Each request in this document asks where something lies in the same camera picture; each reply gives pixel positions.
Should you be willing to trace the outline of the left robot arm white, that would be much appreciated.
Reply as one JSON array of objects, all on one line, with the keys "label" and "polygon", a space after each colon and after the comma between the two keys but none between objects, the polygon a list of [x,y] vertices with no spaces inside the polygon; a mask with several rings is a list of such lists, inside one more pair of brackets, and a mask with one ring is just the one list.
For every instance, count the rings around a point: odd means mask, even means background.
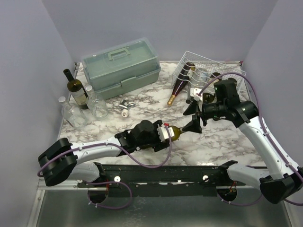
[{"label": "left robot arm white", "polygon": [[88,143],[70,143],[61,138],[38,157],[40,170],[47,186],[67,180],[77,166],[104,157],[131,156],[138,149],[151,147],[155,152],[171,148],[175,132],[161,120],[154,123],[143,120],[133,129],[117,133],[106,140]]}]

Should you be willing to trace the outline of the green bottle cream label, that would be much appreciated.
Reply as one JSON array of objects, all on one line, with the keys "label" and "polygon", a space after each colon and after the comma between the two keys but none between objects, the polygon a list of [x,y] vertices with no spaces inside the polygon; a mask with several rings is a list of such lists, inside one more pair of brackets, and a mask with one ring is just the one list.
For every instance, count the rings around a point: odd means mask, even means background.
[{"label": "green bottle cream label", "polygon": [[[213,78],[215,78],[219,75],[220,75],[219,72],[213,72],[209,77],[206,77],[205,83],[207,84],[209,81],[211,81]],[[218,78],[217,80],[215,80],[203,92],[203,103],[209,104],[215,100],[216,94],[215,94],[215,89],[214,89],[214,83],[218,82],[219,80],[222,80],[222,78]]]}]

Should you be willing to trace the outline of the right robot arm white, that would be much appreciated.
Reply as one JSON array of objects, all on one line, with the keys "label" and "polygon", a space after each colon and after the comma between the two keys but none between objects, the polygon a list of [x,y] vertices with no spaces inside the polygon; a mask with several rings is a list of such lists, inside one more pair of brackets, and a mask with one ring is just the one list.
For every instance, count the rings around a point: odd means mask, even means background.
[{"label": "right robot arm white", "polygon": [[303,169],[281,147],[267,128],[258,108],[251,101],[240,100],[235,80],[219,80],[214,84],[215,103],[203,102],[202,90],[190,89],[191,103],[184,115],[191,115],[192,121],[183,127],[183,131],[201,133],[207,120],[227,120],[238,128],[259,153],[267,170],[229,161],[222,165],[224,170],[218,173],[218,181],[229,185],[240,181],[259,189],[271,203],[278,204],[303,186]]}]

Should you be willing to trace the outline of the silver metal stopper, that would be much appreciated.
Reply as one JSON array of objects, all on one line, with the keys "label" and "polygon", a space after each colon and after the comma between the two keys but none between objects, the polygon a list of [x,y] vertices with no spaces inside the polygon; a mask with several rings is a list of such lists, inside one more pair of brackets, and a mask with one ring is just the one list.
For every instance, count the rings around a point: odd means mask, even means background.
[{"label": "silver metal stopper", "polygon": [[135,103],[129,103],[126,100],[123,100],[120,104],[119,104],[119,108],[120,109],[126,109],[128,110],[129,108],[133,108],[135,107]]}]

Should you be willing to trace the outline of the red wine bottle gold cap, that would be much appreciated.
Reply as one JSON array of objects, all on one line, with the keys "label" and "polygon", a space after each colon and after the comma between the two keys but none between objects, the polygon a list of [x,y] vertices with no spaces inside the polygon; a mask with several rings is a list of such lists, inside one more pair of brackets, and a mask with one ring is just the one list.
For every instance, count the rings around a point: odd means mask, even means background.
[{"label": "red wine bottle gold cap", "polygon": [[178,96],[178,94],[181,92],[181,90],[188,84],[190,78],[188,76],[188,73],[190,70],[195,71],[196,66],[192,62],[186,62],[183,66],[182,70],[180,71],[179,75],[177,76],[174,88],[172,90],[171,96],[167,102],[168,106],[172,106],[174,100]]}]

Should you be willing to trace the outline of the green bottle silver neck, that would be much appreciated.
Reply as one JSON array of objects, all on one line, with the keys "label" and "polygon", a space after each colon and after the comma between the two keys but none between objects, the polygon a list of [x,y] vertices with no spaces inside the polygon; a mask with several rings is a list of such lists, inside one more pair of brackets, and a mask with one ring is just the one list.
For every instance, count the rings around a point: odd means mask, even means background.
[{"label": "green bottle silver neck", "polygon": [[229,80],[230,82],[233,82],[234,85],[235,85],[235,87],[237,87],[238,81],[237,81],[235,78],[228,78],[228,80]]}]

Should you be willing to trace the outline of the dark bottle tan label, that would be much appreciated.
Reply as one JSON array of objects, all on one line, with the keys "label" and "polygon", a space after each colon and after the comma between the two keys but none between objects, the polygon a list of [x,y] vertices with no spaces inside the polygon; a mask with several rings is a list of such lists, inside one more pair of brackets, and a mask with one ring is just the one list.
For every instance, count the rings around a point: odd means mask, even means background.
[{"label": "dark bottle tan label", "polygon": [[168,127],[169,134],[171,137],[171,141],[176,141],[180,138],[181,134],[185,133],[182,128],[179,128],[177,126],[169,126]]}]

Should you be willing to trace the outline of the clear bottle silver cap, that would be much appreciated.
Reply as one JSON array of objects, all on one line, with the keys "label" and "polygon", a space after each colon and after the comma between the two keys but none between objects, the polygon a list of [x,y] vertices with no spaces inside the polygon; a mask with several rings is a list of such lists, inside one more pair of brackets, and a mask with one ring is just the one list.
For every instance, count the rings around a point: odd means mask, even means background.
[{"label": "clear bottle silver cap", "polygon": [[83,128],[87,125],[87,118],[83,111],[74,103],[69,103],[64,96],[58,98],[62,105],[62,116],[75,129]]}]

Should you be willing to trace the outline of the green wine bottle white label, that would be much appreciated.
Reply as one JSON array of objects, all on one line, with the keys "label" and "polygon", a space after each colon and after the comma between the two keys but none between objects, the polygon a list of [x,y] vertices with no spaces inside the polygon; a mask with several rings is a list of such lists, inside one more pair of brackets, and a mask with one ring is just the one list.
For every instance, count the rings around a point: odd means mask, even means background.
[{"label": "green wine bottle white label", "polygon": [[71,93],[71,96],[74,98],[77,105],[81,109],[88,109],[88,106],[87,106],[87,97],[88,97],[88,95],[87,95],[81,81],[74,78],[69,69],[64,69],[63,73],[64,73],[64,75],[66,76],[66,78],[68,80],[67,89]]}]

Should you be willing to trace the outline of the green plastic toolbox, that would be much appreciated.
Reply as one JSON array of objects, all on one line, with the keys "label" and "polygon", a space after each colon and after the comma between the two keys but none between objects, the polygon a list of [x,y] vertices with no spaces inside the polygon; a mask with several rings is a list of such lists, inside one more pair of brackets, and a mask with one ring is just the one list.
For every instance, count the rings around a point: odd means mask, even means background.
[{"label": "green plastic toolbox", "polygon": [[104,99],[134,91],[159,78],[158,54],[140,38],[81,58],[87,82]]}]

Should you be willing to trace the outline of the clear bottle black gold cap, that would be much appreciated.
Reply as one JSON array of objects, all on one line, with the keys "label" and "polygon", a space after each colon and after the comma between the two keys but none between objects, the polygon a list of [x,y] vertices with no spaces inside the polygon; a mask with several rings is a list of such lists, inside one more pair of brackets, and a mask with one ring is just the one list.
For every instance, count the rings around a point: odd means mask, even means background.
[{"label": "clear bottle black gold cap", "polygon": [[202,89],[208,83],[209,73],[204,68],[197,68],[195,71],[190,70],[187,75],[189,76],[189,83],[187,89],[186,103],[190,104],[191,102],[190,89],[191,88]]}]

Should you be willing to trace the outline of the clear bottle white cap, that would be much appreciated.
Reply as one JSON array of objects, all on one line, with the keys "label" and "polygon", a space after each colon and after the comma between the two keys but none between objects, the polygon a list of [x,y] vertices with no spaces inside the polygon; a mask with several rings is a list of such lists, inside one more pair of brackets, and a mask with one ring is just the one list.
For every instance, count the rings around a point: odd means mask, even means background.
[{"label": "clear bottle white cap", "polygon": [[105,100],[100,94],[94,91],[91,85],[86,86],[85,90],[88,94],[87,106],[89,110],[97,120],[102,120],[109,112]]}]

